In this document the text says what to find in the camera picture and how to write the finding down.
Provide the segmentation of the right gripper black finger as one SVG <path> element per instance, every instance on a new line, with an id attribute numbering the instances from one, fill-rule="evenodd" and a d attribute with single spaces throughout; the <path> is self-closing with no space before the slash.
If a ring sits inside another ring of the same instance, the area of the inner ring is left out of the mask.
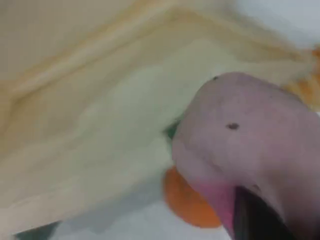
<path id="1" fill-rule="evenodd" d="M 244 187 L 235 188 L 235 240 L 295 240 L 276 211 Z"/>

